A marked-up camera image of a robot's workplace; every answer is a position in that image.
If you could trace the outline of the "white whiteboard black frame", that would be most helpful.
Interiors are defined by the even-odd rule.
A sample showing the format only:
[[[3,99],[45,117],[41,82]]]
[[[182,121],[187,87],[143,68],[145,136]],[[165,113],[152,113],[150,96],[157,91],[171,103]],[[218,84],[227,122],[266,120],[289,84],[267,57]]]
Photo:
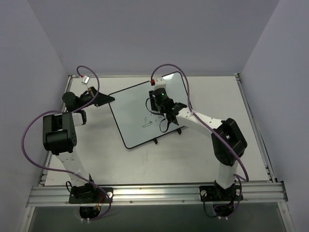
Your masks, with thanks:
[[[111,93],[115,101],[109,103],[112,115],[127,149],[135,148],[153,141],[163,135],[176,131],[181,134],[182,127],[175,124],[167,126],[163,116],[150,112],[149,91],[153,90],[150,81],[124,88]]]

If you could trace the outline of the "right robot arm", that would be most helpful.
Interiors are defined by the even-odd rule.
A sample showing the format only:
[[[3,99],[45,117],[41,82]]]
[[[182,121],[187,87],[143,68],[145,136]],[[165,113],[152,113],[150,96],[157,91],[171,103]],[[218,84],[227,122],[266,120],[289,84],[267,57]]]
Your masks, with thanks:
[[[240,166],[245,174],[245,181],[249,180],[247,171],[240,158],[247,148],[247,142],[235,120],[215,119],[193,111],[193,109],[181,102],[174,102],[168,97],[164,88],[158,88],[149,92],[151,109],[162,115],[168,124],[188,127],[203,135],[210,137],[214,155],[219,161],[217,184],[214,193],[219,199],[226,199],[232,193],[231,186],[237,175],[237,167]]]

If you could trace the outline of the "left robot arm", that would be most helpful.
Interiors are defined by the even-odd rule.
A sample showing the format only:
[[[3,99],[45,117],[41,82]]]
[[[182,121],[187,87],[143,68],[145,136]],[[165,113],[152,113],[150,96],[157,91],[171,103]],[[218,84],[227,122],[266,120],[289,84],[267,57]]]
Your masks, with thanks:
[[[50,151],[63,164],[64,171],[70,177],[70,193],[80,194],[87,203],[97,198],[97,189],[92,185],[93,179],[84,168],[77,150],[77,134],[75,128],[85,125],[86,112],[82,107],[94,105],[100,107],[111,103],[114,97],[102,94],[94,87],[90,87],[79,97],[72,92],[62,96],[66,111],[63,113],[43,117],[42,141],[45,150]]]

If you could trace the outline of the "back aluminium rail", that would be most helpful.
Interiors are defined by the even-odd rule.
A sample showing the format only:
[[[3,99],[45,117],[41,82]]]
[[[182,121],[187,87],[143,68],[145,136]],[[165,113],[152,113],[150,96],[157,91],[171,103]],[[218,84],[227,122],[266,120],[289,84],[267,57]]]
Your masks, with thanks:
[[[91,77],[91,78],[95,78],[95,76],[92,74],[86,74],[87,76]],[[160,74],[160,75],[154,75],[155,77],[160,77],[160,76],[165,76],[167,74]],[[150,75],[97,75],[98,78],[148,78],[150,79]],[[223,77],[223,76],[227,76],[227,77],[240,77],[239,73],[235,74],[235,75],[186,75],[187,77]],[[79,78],[78,75],[69,75],[69,78]]]

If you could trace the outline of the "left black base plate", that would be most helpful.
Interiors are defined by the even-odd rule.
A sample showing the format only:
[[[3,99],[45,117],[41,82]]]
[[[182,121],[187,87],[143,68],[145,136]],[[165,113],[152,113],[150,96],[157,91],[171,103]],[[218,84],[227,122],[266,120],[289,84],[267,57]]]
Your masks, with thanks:
[[[93,187],[92,185],[74,186],[71,190],[69,203],[70,204],[88,204],[88,203],[111,203],[113,188],[103,188],[109,194],[109,199],[106,194]]]

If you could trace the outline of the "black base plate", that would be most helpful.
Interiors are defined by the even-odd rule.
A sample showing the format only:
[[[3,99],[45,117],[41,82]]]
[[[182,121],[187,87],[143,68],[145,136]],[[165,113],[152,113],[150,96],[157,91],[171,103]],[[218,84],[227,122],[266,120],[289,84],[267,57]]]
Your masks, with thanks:
[[[111,203],[113,188],[103,188],[109,194],[109,199],[106,194],[93,187],[92,185],[74,186],[71,190],[69,203],[70,204],[88,204],[88,203]]]
[[[240,190],[240,185],[233,184],[227,189],[223,189],[217,184],[199,186],[201,201],[205,202],[230,202],[243,200],[242,194],[237,194]]]

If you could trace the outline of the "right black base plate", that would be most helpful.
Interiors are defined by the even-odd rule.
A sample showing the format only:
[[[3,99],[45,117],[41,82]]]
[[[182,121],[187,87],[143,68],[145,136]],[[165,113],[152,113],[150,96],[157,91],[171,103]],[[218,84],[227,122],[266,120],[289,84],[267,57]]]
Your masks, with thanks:
[[[217,184],[199,186],[201,201],[205,202],[230,202],[243,200],[242,194],[237,194],[240,190],[240,185],[233,184],[227,189],[223,189]]]

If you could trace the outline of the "right aluminium side rail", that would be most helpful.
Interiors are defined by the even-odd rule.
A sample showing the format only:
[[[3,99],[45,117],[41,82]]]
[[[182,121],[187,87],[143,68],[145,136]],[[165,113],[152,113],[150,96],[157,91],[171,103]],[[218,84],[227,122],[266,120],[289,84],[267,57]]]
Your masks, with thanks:
[[[259,148],[263,163],[264,163],[266,171],[267,171],[267,175],[272,182],[277,182],[278,180],[277,180],[277,178],[274,174],[274,171],[273,171],[273,168],[272,168],[272,165],[271,165],[271,161],[269,159],[269,155],[268,155],[267,148],[265,146],[262,134],[261,134],[261,132],[258,128],[258,125],[255,121],[255,118],[253,116],[253,113],[251,111],[249,103],[248,103],[247,98],[245,96],[244,90],[242,88],[239,73],[235,74],[235,79],[236,79],[237,85],[239,87],[239,91],[240,91],[240,94],[242,96],[242,99],[243,99],[243,102],[244,102],[244,105],[245,105],[245,108],[246,108],[246,111],[247,111],[247,114],[248,114],[248,117],[249,117],[249,121],[250,121],[252,129],[253,129],[253,133],[254,133],[254,136],[255,136],[255,139],[256,139],[256,142],[257,142],[257,146]]]

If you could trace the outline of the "aluminium front rail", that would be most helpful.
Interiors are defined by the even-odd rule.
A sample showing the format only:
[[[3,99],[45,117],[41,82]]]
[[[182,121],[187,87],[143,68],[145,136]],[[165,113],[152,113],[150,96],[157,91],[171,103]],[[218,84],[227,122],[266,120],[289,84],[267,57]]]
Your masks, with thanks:
[[[112,205],[167,205],[198,204],[207,190],[202,184],[113,186]],[[253,181],[242,183],[242,203],[287,202],[283,183]],[[28,207],[74,206],[69,203],[69,193],[65,186],[33,187],[27,202]]]

